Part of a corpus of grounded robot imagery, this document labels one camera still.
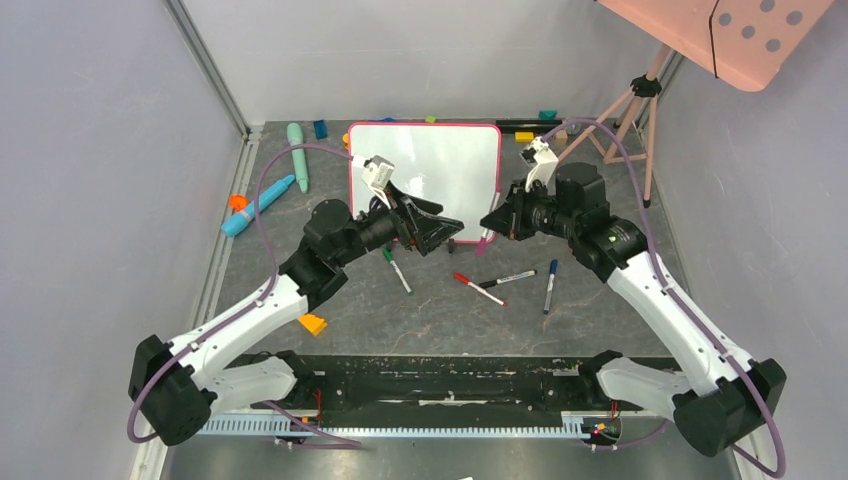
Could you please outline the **blue whiteboard marker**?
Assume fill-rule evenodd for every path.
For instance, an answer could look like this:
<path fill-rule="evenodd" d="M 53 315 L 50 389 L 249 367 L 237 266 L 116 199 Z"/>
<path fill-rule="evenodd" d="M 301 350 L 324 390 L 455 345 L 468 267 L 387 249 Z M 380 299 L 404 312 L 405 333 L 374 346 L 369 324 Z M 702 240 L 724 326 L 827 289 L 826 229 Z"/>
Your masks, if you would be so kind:
<path fill-rule="evenodd" d="M 551 311 L 552 296 L 555 285 L 556 273 L 558 268 L 558 260 L 552 259 L 549 265 L 548 279 L 545 290 L 545 300 L 543 304 L 543 314 L 548 315 Z"/>

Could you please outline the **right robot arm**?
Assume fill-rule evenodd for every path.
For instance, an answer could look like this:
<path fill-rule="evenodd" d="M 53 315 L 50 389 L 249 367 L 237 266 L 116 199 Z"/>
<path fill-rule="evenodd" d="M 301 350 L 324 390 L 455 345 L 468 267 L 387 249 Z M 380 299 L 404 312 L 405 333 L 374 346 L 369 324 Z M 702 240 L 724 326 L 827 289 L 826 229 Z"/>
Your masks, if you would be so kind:
<path fill-rule="evenodd" d="M 577 392 L 585 405 L 617 400 L 653 412 L 707 457 L 771 420 L 785 370 L 774 359 L 754 359 L 706 317 L 650 251 L 645 234 L 611 213 L 595 166 L 561 167 L 553 194 L 539 181 L 515 181 L 480 224 L 515 241 L 537 233 L 565 239 L 575 259 L 641 316 L 681 369 L 675 375 L 603 352 L 580 368 Z"/>

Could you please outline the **magenta whiteboard marker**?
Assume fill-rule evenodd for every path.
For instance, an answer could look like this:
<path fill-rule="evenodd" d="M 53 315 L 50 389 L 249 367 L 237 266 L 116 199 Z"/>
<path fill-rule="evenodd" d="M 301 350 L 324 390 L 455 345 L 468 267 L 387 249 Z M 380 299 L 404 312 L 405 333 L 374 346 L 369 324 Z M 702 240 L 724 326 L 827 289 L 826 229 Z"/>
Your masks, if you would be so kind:
<path fill-rule="evenodd" d="M 492 200 L 491 200 L 491 203 L 490 203 L 490 206 L 489 206 L 489 209 L 488 209 L 488 212 L 486 213 L 486 215 L 492 213 L 497 208 L 500 196 L 501 196 L 501 192 L 499 190 L 496 190 L 493 194 L 493 197 L 492 197 Z M 475 256 L 477 258 L 482 257 L 485 254 L 486 246 L 489 243 L 489 238 L 490 238 L 491 235 L 492 235 L 492 232 L 489 228 L 483 228 L 481 236 L 480 236 L 479 241 L 478 241 L 477 246 L 476 246 L 476 250 L 475 250 Z"/>

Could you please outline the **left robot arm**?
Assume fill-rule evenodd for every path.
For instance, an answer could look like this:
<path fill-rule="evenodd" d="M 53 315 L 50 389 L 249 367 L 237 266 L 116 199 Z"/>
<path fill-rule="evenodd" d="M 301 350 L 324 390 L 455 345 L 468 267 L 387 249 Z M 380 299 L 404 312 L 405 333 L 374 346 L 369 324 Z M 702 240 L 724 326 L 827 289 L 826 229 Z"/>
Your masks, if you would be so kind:
<path fill-rule="evenodd" d="M 358 216 L 338 199 L 312 211 L 295 252 L 256 291 L 206 324 L 163 341 L 152 335 L 136 348 L 128 394 L 133 402 L 127 435 L 143 416 L 167 446 L 198 433 L 214 416 L 264 401 L 306 405 L 313 379 L 272 355 L 233 366 L 240 355 L 278 328 L 313 312 L 347 281 L 343 269 L 397 240 L 426 256 L 464 228 L 442 216 L 438 203 L 409 196 L 389 185 L 381 206 Z"/>

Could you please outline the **pink framed whiteboard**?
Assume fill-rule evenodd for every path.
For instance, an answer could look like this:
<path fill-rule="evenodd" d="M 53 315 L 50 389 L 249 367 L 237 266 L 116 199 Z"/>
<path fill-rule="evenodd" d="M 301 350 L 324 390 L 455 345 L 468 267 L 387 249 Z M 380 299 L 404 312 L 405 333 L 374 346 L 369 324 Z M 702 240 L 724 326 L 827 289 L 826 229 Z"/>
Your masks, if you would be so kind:
<path fill-rule="evenodd" d="M 501 132 L 495 125 L 357 122 L 348 134 L 351 154 L 388 160 L 401 191 L 439 203 L 444 216 L 462 221 L 458 244 L 494 240 L 480 219 L 500 199 Z"/>

